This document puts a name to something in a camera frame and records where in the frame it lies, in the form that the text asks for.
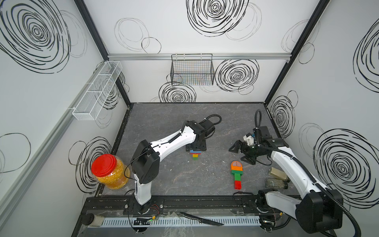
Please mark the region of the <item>orange half-round lego piece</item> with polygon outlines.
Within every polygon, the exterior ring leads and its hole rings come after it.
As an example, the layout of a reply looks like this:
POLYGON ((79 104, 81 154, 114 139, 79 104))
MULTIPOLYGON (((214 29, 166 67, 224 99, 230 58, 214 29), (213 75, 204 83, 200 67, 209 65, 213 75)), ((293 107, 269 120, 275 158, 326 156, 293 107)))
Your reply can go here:
POLYGON ((232 163, 231 163, 231 168, 232 169, 240 169, 240 168, 242 168, 242 164, 241 164, 241 162, 239 162, 239 161, 233 161, 232 163))

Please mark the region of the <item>orange long lego brick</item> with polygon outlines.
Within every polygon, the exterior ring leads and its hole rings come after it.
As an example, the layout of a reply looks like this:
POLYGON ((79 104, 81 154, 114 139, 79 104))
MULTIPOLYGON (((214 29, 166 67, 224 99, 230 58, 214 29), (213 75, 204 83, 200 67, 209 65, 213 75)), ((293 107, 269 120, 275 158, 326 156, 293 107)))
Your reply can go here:
POLYGON ((239 166, 232 166, 231 170, 234 170, 234 171, 243 171, 243 168, 239 167, 239 166))

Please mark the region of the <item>red small lego brick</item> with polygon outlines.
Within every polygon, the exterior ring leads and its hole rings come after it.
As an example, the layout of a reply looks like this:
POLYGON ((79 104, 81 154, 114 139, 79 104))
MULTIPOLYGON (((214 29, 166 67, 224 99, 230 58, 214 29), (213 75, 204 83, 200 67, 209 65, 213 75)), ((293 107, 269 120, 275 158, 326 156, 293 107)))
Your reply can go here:
POLYGON ((235 180, 234 187, 235 187, 235 190, 241 190, 242 189, 241 181, 235 180))

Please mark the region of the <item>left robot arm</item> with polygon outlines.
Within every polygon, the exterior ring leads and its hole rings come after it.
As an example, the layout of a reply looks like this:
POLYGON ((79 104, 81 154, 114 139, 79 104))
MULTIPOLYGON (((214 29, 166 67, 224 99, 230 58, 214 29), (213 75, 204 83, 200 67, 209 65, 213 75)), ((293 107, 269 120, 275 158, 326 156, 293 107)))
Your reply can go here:
POLYGON ((158 176, 160 162, 174 151, 184 147, 187 152, 200 154, 207 150, 206 140, 213 136, 215 126, 221 123, 218 114, 207 116, 203 121, 186 120, 181 129, 153 142, 143 140, 138 144, 130 161, 133 173, 134 198, 139 208, 151 203, 152 181, 158 176))

